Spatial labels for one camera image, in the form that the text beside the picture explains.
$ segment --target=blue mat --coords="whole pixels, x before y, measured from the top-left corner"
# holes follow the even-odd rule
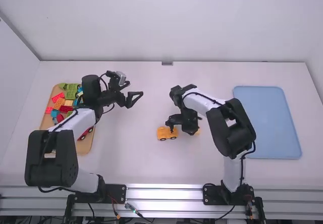
[[[302,150],[283,90],[279,87],[237,86],[239,99],[256,131],[256,152],[250,158],[299,159]]]

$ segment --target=aluminum rail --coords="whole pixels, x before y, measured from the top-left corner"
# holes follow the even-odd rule
[[[201,185],[127,184],[126,202],[144,217],[218,218],[231,206],[205,206]],[[267,219],[323,220],[323,188],[259,187],[255,196],[263,198]],[[62,216],[66,207],[65,191],[43,194],[27,186],[0,186],[0,215]],[[115,205],[122,217],[137,217],[124,205]],[[111,204],[92,204],[96,216],[114,216]],[[245,218],[245,207],[236,206],[226,218]],[[74,216],[92,216],[87,204],[75,204]]]

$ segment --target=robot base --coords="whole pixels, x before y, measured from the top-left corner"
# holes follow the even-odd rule
[[[231,193],[221,182],[221,185],[206,185],[203,189],[204,205],[247,205],[255,202],[253,187],[247,184],[241,185]]]
[[[115,199],[114,204],[124,204],[126,202],[126,185],[105,185],[105,194],[103,198],[98,199],[96,195],[86,193],[76,193],[74,195],[74,203],[104,203],[112,204],[112,198]]]

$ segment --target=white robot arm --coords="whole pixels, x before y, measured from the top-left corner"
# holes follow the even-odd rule
[[[255,131],[238,99],[223,100],[201,92],[195,85],[175,86],[170,97],[181,114],[169,117],[166,125],[182,125],[182,131],[194,135],[198,130],[198,115],[206,117],[213,141],[224,156],[223,184],[231,193],[245,183],[245,166],[241,158],[251,148]],[[227,120],[235,120],[231,126]]]
[[[110,77],[109,88],[102,76]],[[106,90],[102,91],[100,80]],[[105,183],[100,175],[87,173],[78,168],[75,143],[84,132],[93,127],[103,114],[103,107],[116,103],[131,108],[143,92],[128,92],[122,89],[130,85],[122,72],[107,71],[100,77],[87,75],[82,78],[83,104],[57,125],[47,130],[36,130],[29,135],[25,181],[28,186],[37,186],[47,193],[57,189],[101,195]],[[42,187],[59,186],[49,191]]]

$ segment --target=wooden tray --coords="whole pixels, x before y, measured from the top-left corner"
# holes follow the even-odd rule
[[[48,100],[48,103],[47,103],[47,107],[54,106],[54,103],[51,98],[54,97],[55,95],[58,95],[61,92],[64,93],[64,91],[59,88],[58,84],[53,87],[50,97],[49,97],[49,100]],[[50,116],[50,114],[45,114],[45,109],[44,109],[44,116],[42,118],[39,129],[46,130],[47,128],[52,127],[52,126],[54,126],[54,122],[52,121],[52,117]],[[92,147],[94,131],[95,131],[95,127],[93,128],[92,132],[90,132],[86,135],[84,140],[76,142],[77,155],[86,155],[89,153],[89,151],[91,150],[91,147]]]

